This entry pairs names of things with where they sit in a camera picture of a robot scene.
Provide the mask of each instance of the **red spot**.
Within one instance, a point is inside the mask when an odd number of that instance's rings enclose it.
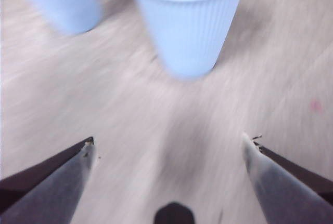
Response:
[[[319,100],[316,100],[316,99],[311,101],[310,108],[311,108],[311,110],[313,110],[315,112],[322,112],[323,111],[322,103]]]

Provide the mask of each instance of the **wooden floor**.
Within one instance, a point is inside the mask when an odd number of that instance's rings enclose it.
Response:
[[[199,224],[262,224],[246,131],[333,180],[332,0],[241,0],[216,67],[188,82],[155,58],[133,0],[101,1],[95,29],[64,36],[1,0],[2,177],[93,135],[73,224],[152,223],[171,201]]]

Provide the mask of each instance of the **gray surface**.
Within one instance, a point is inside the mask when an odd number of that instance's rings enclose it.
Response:
[[[151,223],[171,200],[197,223],[260,224],[246,130],[333,180],[331,0],[241,0],[215,69],[193,82],[165,73],[132,0],[102,1],[104,21],[78,36],[1,1],[3,176],[94,135],[74,224]]]

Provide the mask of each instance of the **black object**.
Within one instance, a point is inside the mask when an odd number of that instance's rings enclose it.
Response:
[[[68,224],[83,192],[95,153],[89,137],[0,181],[5,224]]]
[[[333,182],[243,138],[250,181],[269,224],[332,224]]]
[[[172,202],[157,211],[154,224],[195,224],[195,221],[190,209]]]

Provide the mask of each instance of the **floor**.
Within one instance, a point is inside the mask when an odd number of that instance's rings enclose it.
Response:
[[[196,223],[265,223],[241,134],[333,180],[333,3],[241,0],[214,70],[168,75],[133,0],[64,36],[1,0],[2,177],[93,135],[101,157],[73,224],[152,223],[179,201]]]

